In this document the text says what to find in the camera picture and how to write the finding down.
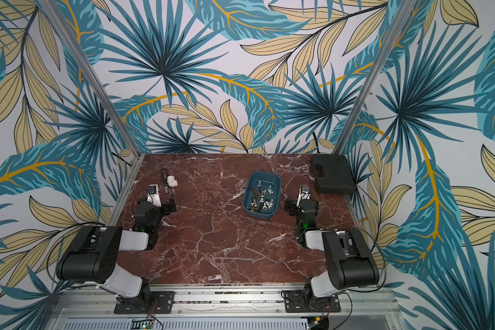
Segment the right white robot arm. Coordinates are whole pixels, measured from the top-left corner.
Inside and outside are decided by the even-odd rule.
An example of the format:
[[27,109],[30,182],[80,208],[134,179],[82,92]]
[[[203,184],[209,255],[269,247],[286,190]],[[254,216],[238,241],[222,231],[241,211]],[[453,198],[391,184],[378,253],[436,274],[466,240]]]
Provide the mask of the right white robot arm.
[[303,248],[323,252],[325,257],[326,270],[306,282],[302,291],[305,298],[328,298],[349,288],[379,283],[378,267],[359,230],[317,228],[318,202],[313,199],[287,198],[284,211],[296,219],[297,242]]

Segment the teal plastic storage box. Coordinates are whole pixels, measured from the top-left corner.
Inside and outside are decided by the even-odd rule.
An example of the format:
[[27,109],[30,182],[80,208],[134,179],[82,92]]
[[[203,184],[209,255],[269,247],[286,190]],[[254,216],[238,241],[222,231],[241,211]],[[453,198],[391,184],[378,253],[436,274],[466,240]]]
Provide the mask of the teal plastic storage box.
[[274,173],[251,173],[243,197],[242,206],[250,217],[269,220],[279,208],[281,178]]

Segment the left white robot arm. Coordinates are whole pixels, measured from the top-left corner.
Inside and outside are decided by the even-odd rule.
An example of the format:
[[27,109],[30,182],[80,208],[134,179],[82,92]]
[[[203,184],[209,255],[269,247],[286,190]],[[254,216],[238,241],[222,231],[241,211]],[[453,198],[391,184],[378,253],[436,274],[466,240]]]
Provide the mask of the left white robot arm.
[[146,281],[120,266],[118,254],[152,250],[162,218],[175,211],[173,196],[159,206],[144,198],[133,211],[134,227],[130,230],[121,226],[81,229],[59,259],[56,276],[73,283],[95,283],[123,299],[146,294]]

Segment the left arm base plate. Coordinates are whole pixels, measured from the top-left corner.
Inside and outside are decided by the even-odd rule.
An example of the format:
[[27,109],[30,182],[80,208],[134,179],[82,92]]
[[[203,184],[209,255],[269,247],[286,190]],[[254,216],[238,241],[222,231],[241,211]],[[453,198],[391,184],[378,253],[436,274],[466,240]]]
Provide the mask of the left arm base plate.
[[115,314],[170,314],[175,293],[173,291],[152,291],[135,298],[117,297]]

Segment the white pipe elbow fitting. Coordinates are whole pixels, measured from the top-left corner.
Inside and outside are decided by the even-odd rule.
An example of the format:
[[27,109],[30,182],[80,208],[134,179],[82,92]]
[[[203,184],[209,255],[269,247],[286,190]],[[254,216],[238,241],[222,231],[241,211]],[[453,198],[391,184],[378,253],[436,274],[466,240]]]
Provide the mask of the white pipe elbow fitting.
[[178,181],[176,180],[175,176],[173,175],[169,175],[167,177],[167,184],[169,185],[169,187],[178,187]]

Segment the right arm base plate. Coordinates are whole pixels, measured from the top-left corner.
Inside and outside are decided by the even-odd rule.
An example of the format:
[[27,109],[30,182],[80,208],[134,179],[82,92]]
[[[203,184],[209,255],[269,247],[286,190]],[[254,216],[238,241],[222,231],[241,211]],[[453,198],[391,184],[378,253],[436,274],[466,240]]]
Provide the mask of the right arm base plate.
[[306,294],[303,290],[285,290],[280,292],[287,313],[328,313],[340,312],[341,307],[335,296],[324,298]]

